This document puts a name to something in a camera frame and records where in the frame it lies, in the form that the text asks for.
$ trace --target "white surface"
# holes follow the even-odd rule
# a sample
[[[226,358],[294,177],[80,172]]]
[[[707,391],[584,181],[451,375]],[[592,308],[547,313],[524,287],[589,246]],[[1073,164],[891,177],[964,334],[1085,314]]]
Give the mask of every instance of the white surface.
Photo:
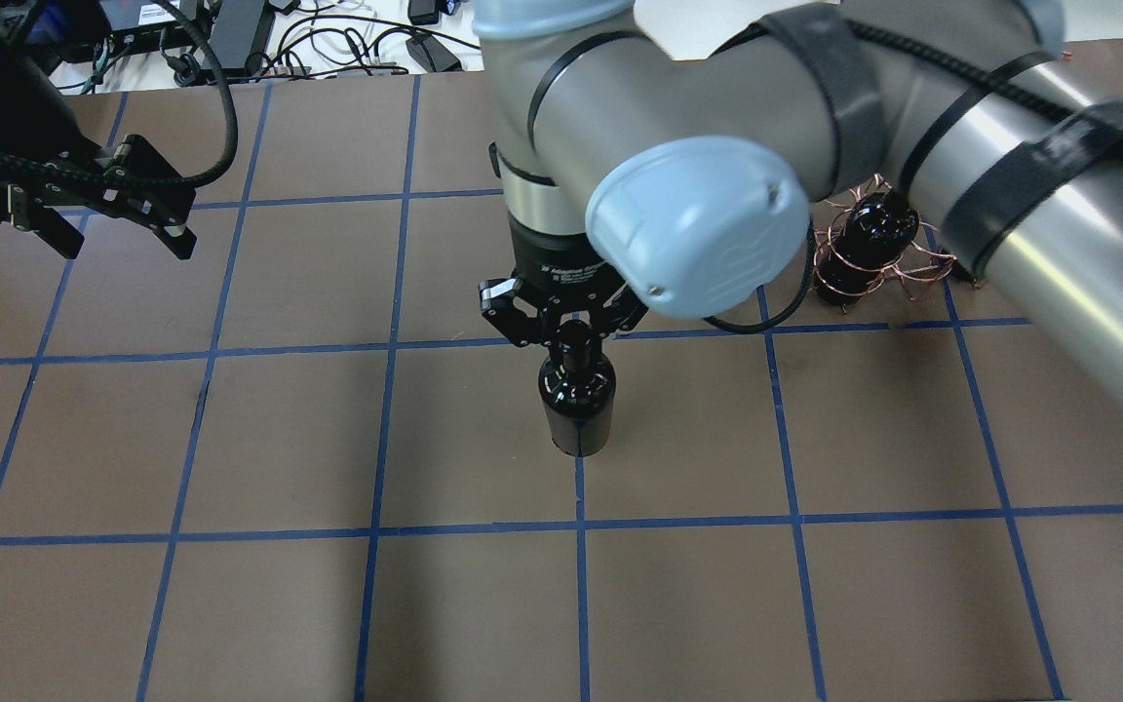
[[[474,4],[477,1],[480,0],[471,0],[465,3],[451,18],[441,15],[440,26],[431,28],[477,43],[476,36],[471,31]],[[334,0],[302,0],[302,3],[307,8],[313,8],[316,3],[327,6],[334,3]],[[651,35],[652,39],[658,40],[665,52],[673,57],[703,58],[754,19],[798,3],[802,3],[802,0],[640,0],[636,8],[636,17],[643,30]],[[371,13],[377,18],[395,19],[395,21],[401,22],[409,21],[407,6],[409,6],[409,0],[340,0],[344,13]],[[1067,37],[1069,40],[1123,37],[1123,0],[1065,0],[1065,8],[1068,18]],[[276,26],[273,28],[267,45],[268,53],[275,54],[277,40],[280,40],[280,35],[285,27],[295,19],[305,17],[309,15],[293,12],[286,18],[276,18]],[[355,26],[359,31],[363,31],[366,22],[350,22],[346,19],[327,19],[325,21],[321,19],[317,26]],[[369,34],[366,31],[363,34],[366,35],[367,40],[371,40],[383,28],[386,27],[372,27]],[[298,30],[294,36],[302,34],[301,30]],[[320,43],[325,53],[337,56],[337,44],[330,37],[322,36],[316,40]],[[404,43],[404,36],[387,37],[382,49],[384,60],[400,63],[400,65],[410,69],[410,72],[422,72],[422,67],[405,53]],[[483,70],[483,58],[475,49],[464,48],[451,43],[446,44],[450,52],[454,52],[462,60],[466,71]],[[334,67],[326,60],[318,57],[308,45],[299,46],[295,52],[307,65],[312,66],[316,71]],[[81,66],[62,66],[55,71],[52,78],[55,84],[66,85],[76,83],[88,75],[89,63],[85,63]],[[107,76],[107,83],[99,89],[99,92],[157,88],[174,88],[174,83],[167,65],[162,62],[157,53],[153,53],[133,56],[120,62]],[[79,92],[79,90],[69,90],[67,92]]]
[[[320,6],[320,8],[329,8],[331,4],[336,4],[338,0],[302,0],[303,8],[314,8]],[[407,11],[410,6],[410,0],[339,0],[339,9],[331,9],[325,13],[343,13],[343,15],[362,15],[362,17],[392,19],[392,21],[398,21],[402,24],[410,22],[410,15]],[[276,22],[272,27],[271,37],[267,39],[267,53],[275,56],[276,47],[280,43],[281,35],[284,34],[284,29],[291,24],[299,21],[299,19],[311,18],[312,15],[309,12],[293,12],[291,15],[277,15]],[[458,11],[453,16],[440,15],[439,26],[428,26],[424,28],[433,28],[433,30],[441,31],[445,34],[450,34],[453,36],[458,36],[460,39],[471,40],[472,44],[477,44],[477,37],[471,30],[471,22],[474,18],[474,9],[471,3],[465,3],[459,6]],[[316,27],[355,27],[358,31],[366,37],[366,40],[373,40],[375,36],[378,36],[389,26],[376,26],[375,24],[365,21],[353,21],[353,19],[318,19],[314,24]],[[299,27],[290,34],[290,40],[298,39],[300,36],[307,35],[309,26]],[[340,60],[347,60],[349,55],[344,53],[343,43],[338,43],[338,37],[335,35],[321,35],[316,37],[316,43],[318,48],[325,54]],[[462,65],[466,71],[482,71],[483,70],[483,57],[480,52],[474,48],[465,48],[460,44],[450,43],[450,40],[445,40],[445,45],[449,48],[449,52],[454,52],[455,56],[462,60]],[[303,43],[294,48],[298,53],[302,63],[305,66],[313,69],[313,71],[325,71],[325,69],[337,67],[334,63],[327,62],[327,60],[319,57],[309,46],[309,43]],[[167,52],[171,55],[177,55],[181,53],[179,48],[171,48]],[[423,67],[419,66],[413,58],[410,58],[410,54],[405,52],[405,36],[400,34],[394,34],[389,36],[381,44],[381,57],[383,62],[398,63],[398,65],[410,69],[410,72],[423,72]],[[81,63],[80,65],[63,65],[55,70],[54,74],[51,74],[49,79],[55,85],[71,85],[79,83],[79,81],[85,80],[90,75],[90,64]],[[164,88],[175,88],[173,82],[173,72],[167,67],[167,63],[164,58],[159,56],[157,52],[150,54],[138,54],[135,56],[129,56],[128,58],[119,62],[107,75],[106,83],[100,85],[98,92],[119,92],[120,90],[155,90]],[[66,93],[72,94],[80,92],[80,89],[65,90]]]

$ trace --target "power adapter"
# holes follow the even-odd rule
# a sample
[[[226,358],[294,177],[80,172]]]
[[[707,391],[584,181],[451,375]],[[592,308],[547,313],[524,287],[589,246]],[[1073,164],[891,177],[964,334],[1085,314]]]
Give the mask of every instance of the power adapter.
[[[445,72],[462,71],[462,62],[445,48],[436,37],[411,36],[405,40],[405,49],[410,52],[410,58],[414,58],[418,65],[423,66],[423,71],[432,74],[445,74]]]
[[[410,0],[410,22],[412,26],[433,26],[440,22],[440,8],[445,0]]]

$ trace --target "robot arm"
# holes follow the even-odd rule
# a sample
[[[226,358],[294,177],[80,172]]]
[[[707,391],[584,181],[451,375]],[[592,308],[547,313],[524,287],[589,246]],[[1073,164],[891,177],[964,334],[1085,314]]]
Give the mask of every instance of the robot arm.
[[[632,4],[477,6],[519,277],[560,302],[609,263],[664,314],[716,314],[783,271],[810,201],[885,174],[1123,402],[1123,103],[1044,53],[1057,3],[806,4],[699,63]],[[587,240],[588,274],[524,239]]]
[[[88,4],[85,12],[102,12],[98,3]],[[199,45],[206,43],[173,6],[158,6],[188,26]],[[138,135],[110,152],[91,143],[55,86],[0,37],[0,224],[10,221],[75,258],[84,236],[51,208],[82,204],[150,228],[175,257],[189,258],[197,241],[186,227],[195,188],[227,172],[236,155],[232,97],[222,71],[216,74],[228,124],[223,155],[206,173],[183,177]]]

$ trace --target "black strap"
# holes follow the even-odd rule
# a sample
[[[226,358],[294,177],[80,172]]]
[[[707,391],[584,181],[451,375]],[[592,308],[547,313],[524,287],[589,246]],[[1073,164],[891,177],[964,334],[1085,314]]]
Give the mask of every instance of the black strap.
[[[562,75],[562,71],[566,71],[566,67],[570,63],[575,63],[575,60],[578,60],[579,56],[592,52],[597,46],[619,39],[647,39],[647,36],[641,31],[632,30],[606,31],[588,36],[587,39],[572,46],[569,52],[562,54],[562,57],[554,62],[549,66],[549,70],[544,73],[540,83],[536,85],[536,93],[531,94],[531,107],[527,110],[527,139],[531,143],[531,148],[536,148],[536,117],[539,116],[545,94],[548,94],[549,89],[553,88],[553,81],[556,81],[558,75]]]
[[[887,143],[883,95],[874,67],[839,9],[800,4],[765,15],[758,25],[802,60],[828,102],[834,129],[831,192],[877,172]]]
[[[1021,219],[1123,143],[1123,102],[1086,107],[1041,142],[1024,143],[959,197],[943,221],[949,248],[982,277]]]
[[[1023,74],[1025,71],[1051,61],[1051,54],[1047,54],[1046,52],[1030,52],[990,71],[990,79],[993,83],[1007,83],[1008,80]],[[921,142],[917,142],[917,145],[912,148],[909,159],[904,163],[904,168],[900,170],[897,186],[901,192],[913,190],[913,180],[916,180],[921,165],[926,163],[928,156],[934,151],[935,146],[939,146],[942,137],[946,137],[953,126],[965,115],[968,115],[968,111],[982,100],[988,98],[989,94],[990,89],[986,88],[986,85],[973,85],[961,97],[957,98],[955,102],[950,103],[950,107],[943,111],[943,115],[939,115],[939,119],[930,125],[930,129],[926,129],[926,134],[921,138]]]

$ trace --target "black cylindrical object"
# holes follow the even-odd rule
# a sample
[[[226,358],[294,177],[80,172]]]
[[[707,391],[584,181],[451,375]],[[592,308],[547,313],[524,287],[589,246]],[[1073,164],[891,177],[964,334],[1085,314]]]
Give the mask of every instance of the black cylindrical object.
[[[623,279],[587,243],[587,236],[554,236],[509,218],[513,241],[513,274],[569,310],[605,301]]]
[[[816,297],[851,306],[868,293],[883,268],[916,239],[921,218],[898,192],[875,192],[856,204],[830,257],[816,267]]]
[[[558,329],[540,366],[540,399],[553,444],[570,456],[592,456],[610,440],[618,379],[601,338],[585,322]]]

